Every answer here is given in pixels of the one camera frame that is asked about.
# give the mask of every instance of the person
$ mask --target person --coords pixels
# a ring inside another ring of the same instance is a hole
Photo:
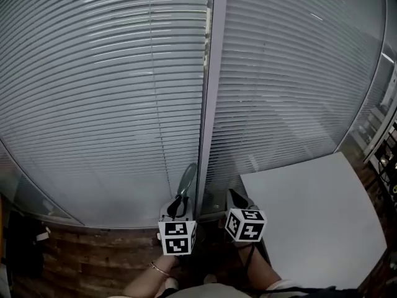
[[[248,279],[258,292],[297,287],[292,281],[282,280],[269,266],[258,249],[247,243],[236,243],[241,262],[246,266]],[[123,291],[123,297],[131,298],[248,298],[249,296],[233,287],[212,282],[178,291],[177,282],[169,273],[175,265],[175,256],[160,256],[151,266],[133,280]],[[276,292],[263,294],[261,298],[288,298],[302,296],[301,292]]]

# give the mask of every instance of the window blind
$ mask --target window blind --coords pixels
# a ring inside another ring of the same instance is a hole
[[[383,0],[227,0],[203,214],[223,210],[240,174],[335,150],[372,80],[384,16]]]
[[[155,226],[197,162],[207,0],[0,0],[1,140],[82,223]]]

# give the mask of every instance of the foot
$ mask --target foot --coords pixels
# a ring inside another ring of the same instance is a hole
[[[216,284],[218,280],[214,274],[208,274],[205,276],[203,283],[204,284]]]
[[[179,290],[178,281],[172,277],[166,279],[165,286],[166,286],[166,289],[174,288],[176,290]]]

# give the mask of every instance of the white table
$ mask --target white table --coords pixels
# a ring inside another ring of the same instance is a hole
[[[386,250],[375,209],[342,153],[241,178],[265,211],[264,242],[284,279],[356,288]]]

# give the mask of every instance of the wooden floor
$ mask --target wooden floor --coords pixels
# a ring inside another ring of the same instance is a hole
[[[355,169],[364,186],[375,178],[368,166]],[[385,232],[388,251],[363,282],[360,290],[369,297],[397,297],[385,286],[395,276],[389,268],[390,253],[397,250],[395,211],[378,197],[378,183],[367,190]],[[108,297],[122,289],[161,254],[155,230],[96,230],[49,225],[50,238],[43,241],[44,269],[39,278],[15,274],[16,297]],[[202,225],[194,255],[172,271],[181,288],[202,283],[207,273],[238,288],[247,288],[235,249],[225,243],[217,223]]]

